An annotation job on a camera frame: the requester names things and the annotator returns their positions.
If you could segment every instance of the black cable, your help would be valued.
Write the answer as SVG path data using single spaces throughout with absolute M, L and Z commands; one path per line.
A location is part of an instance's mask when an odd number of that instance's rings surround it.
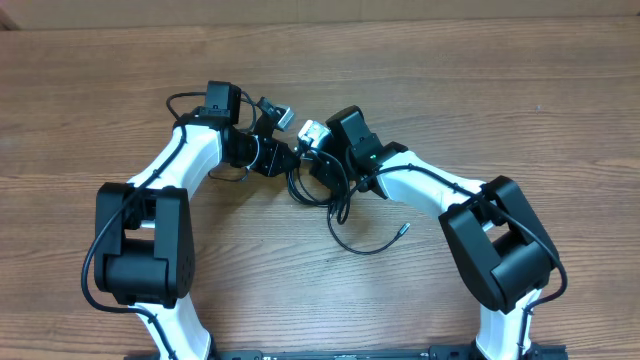
M 342 163 L 338 159 L 336 159 L 335 156 L 333 156 L 333 155 L 331 155 L 331 154 L 329 154 L 327 152 L 324 152 L 324 151 L 322 151 L 320 149 L 311 148 L 310 150 L 311 150 L 310 154 L 312 156 L 316 156 L 317 157 L 317 155 L 314 154 L 314 151 L 315 151 L 319 155 L 325 156 L 326 158 L 330 159 L 334 163 L 338 164 L 338 168 L 340 169 L 340 172 L 342 174 L 342 179 L 344 180 L 344 186 L 345 186 L 344 189 L 345 189 L 345 191 L 346 191 L 346 189 L 349 189 L 349 177 L 347 176 L 347 173 L 344 171 L 344 167 L 342 167 Z M 338 196 L 336 198 L 336 202 L 337 202 L 335 204 L 336 207 L 333 208 L 331 205 L 329 206 L 328 211 L 337 210 L 336 221 L 340 225 L 343 225 L 347 221 L 347 217 L 349 216 L 349 210 L 351 209 L 351 203 L 350 203 L 349 199 L 350 198 L 347 198 L 346 199 L 347 201 L 345 202 L 345 201 L 343 201 L 343 199 L 340 196 Z
M 256 122 L 258 121 L 258 114 L 256 113 L 256 103 L 253 102 L 253 100 L 251 100 L 251 97 L 249 96 L 249 94 L 247 94 L 246 91 L 241 90 L 242 95 L 244 95 L 244 97 L 246 99 L 240 99 L 240 101 L 245 102 L 249 105 L 251 105 L 251 110 L 253 111 L 253 120 L 251 120 L 251 125 L 249 125 L 249 127 L 246 127 L 244 129 L 240 129 L 240 132 L 249 132 L 252 131 L 253 128 L 256 127 Z
M 226 181 L 226 182 L 243 182 L 249 178 L 249 168 L 246 168 L 246 167 L 244 168 L 244 176 L 237 179 L 225 179 L 225 178 L 213 176 L 211 175 L 212 171 L 213 170 L 209 170 L 209 172 L 207 173 L 207 176 L 209 177 L 209 179 L 213 179 L 213 180 L 220 180 L 220 181 Z
M 349 170 L 349 174 L 353 174 L 353 175 L 358 175 L 358 173 L 356 173 L 356 171 L 353 168 L 353 165 L 351 165 L 351 147 L 347 146 L 347 148 L 345 149 L 344 152 L 344 160 L 347 164 L 347 170 Z
M 206 93 L 204 92 L 188 92 L 188 93 L 179 93 L 179 94 L 171 95 L 167 98 L 167 101 L 166 101 L 167 109 L 169 109 L 169 112 L 171 113 L 171 115 L 173 115 L 173 117 L 176 118 L 176 121 L 177 121 L 180 119 L 180 117 L 171 106 L 171 100 L 179 97 L 204 96 L 204 95 L 206 95 Z M 131 195 L 129 195 L 122 202 L 122 205 L 120 205 L 118 210 L 116 210 L 113 213 L 113 215 L 111 215 L 111 217 L 109 218 L 107 223 L 104 225 L 102 230 L 100 230 L 100 232 L 98 233 L 98 236 L 96 236 L 95 240 L 93 240 L 93 243 L 91 243 L 91 246 L 89 247 L 89 250 L 87 251 L 87 255 L 84 259 L 84 263 L 82 265 L 82 275 L 80 278 L 80 287 L 82 288 L 82 294 L 84 295 L 84 298 L 87 300 L 89 305 L 94 307 L 96 310 L 115 313 L 115 314 L 132 314 L 133 313 L 133 314 L 140 314 L 140 315 L 146 316 L 149 319 L 149 322 L 153 324 L 156 331 L 158 332 L 158 335 L 160 336 L 160 340 L 162 341 L 162 344 L 164 345 L 165 349 L 167 350 L 167 353 L 169 354 L 169 359 L 173 359 L 173 360 L 177 360 L 178 357 L 176 356 L 175 351 L 171 348 L 171 344 L 167 339 L 167 335 L 162 329 L 162 326 L 160 325 L 160 322 L 158 321 L 156 315 L 154 315 L 153 313 L 151 313 L 149 310 L 146 310 L 146 309 L 133 308 L 133 307 L 114 307 L 114 306 L 107 306 L 107 305 L 98 303 L 93 298 L 93 296 L 91 295 L 91 292 L 89 291 L 88 277 L 89 277 L 89 267 L 91 265 L 91 259 L 93 259 L 96 249 L 98 248 L 98 245 L 100 245 L 100 242 L 104 238 L 107 231 L 111 228 L 111 226 L 116 221 L 116 219 L 124 213 L 126 208 L 134 200 L 137 199 L 137 197 L 142 193 L 142 191 L 145 190 L 147 186 L 149 186 L 153 181 L 155 181 L 157 178 L 160 177 L 160 174 L 162 174 L 162 172 L 171 164 L 171 162 L 176 158 L 176 156 L 178 156 L 178 154 L 180 153 L 180 150 L 182 150 L 184 145 L 187 143 L 187 130 L 185 129 L 184 125 L 180 126 L 180 129 L 182 131 L 182 136 L 180 137 L 180 142 L 178 142 L 178 146 L 176 146 L 176 148 L 173 150 L 173 152 L 171 152 L 169 157 L 167 157 L 167 159 L 157 169 L 153 171 L 151 176 L 149 176 L 147 180 L 145 180 L 142 184 L 140 184 L 131 193 Z
M 327 211 L 327 225 L 329 226 L 329 232 L 331 233 L 331 235 L 333 236 L 334 240 L 338 243 L 338 245 L 342 246 L 343 249 L 354 253 L 356 255 L 375 255 L 378 253 L 381 253 L 385 250 L 387 250 L 391 245 L 393 245 L 396 241 L 398 241 L 398 239 L 400 239 L 404 234 L 406 234 L 407 230 L 409 230 L 409 223 L 404 224 L 400 230 L 398 230 L 398 232 L 396 233 L 396 236 L 393 237 L 393 239 L 391 239 L 391 241 L 389 241 L 386 245 L 375 249 L 375 250 L 371 250 L 371 251 L 361 251 L 361 250 L 356 250 L 354 248 L 349 247 L 347 244 L 343 243 L 340 238 L 338 237 L 338 235 L 335 233 L 335 231 L 333 230 L 333 226 L 331 225 L 331 216 L 332 216 L 332 211 L 331 211 L 331 206 L 329 206 L 329 210 Z
M 329 205 L 329 203 L 331 201 L 333 201 L 333 198 L 329 197 L 328 199 L 325 200 L 318 200 L 315 197 L 313 197 L 307 190 L 306 188 L 304 188 L 304 184 L 302 184 L 302 180 L 298 177 L 298 181 L 300 182 L 300 185 L 302 185 L 303 190 L 307 193 L 307 195 L 309 195 L 311 197 L 311 199 L 306 198 L 305 196 L 303 196 L 300 191 L 298 190 L 298 187 L 296 186 L 296 180 L 294 177 L 294 173 L 293 170 L 287 172 L 286 174 L 287 177 L 287 190 L 289 191 L 289 195 L 297 202 L 303 204 L 303 205 L 308 205 L 308 206 L 316 206 L 316 207 L 327 207 Z
M 331 201 L 331 197 L 328 197 L 327 199 L 324 199 L 324 200 L 318 200 L 315 197 L 313 197 L 313 195 L 311 195 L 311 193 L 309 193 L 307 188 L 302 183 L 302 178 L 300 178 L 300 168 L 296 168 L 296 175 L 297 175 L 298 183 L 300 184 L 300 187 L 302 188 L 302 191 L 304 191 L 304 193 L 307 194 L 307 196 L 309 196 L 309 198 L 312 201 L 315 201 L 316 203 L 318 203 L 318 206 L 320 206 L 320 207 L 329 206 L 329 202 Z

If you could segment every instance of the wood grain surface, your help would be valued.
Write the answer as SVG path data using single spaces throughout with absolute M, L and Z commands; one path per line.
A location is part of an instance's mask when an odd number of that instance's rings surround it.
M 276 136 L 291 145 L 304 120 L 357 104 L 385 143 L 465 177 L 512 177 L 569 272 L 566 296 L 537 309 L 533 339 L 574 358 L 640 358 L 639 35 L 637 17 L 0 33 L 0 358 L 154 350 L 136 317 L 81 295 L 95 194 L 165 146 L 165 98 L 209 79 L 290 104 L 298 121 Z M 352 211 L 338 231 L 353 246 L 411 230 L 359 257 L 282 177 L 203 182 L 192 296 L 221 349 L 473 339 L 479 306 L 437 221 L 370 194 Z
M 62 30 L 634 16 L 640 0 L 2 0 L 2 11 L 10 29 Z

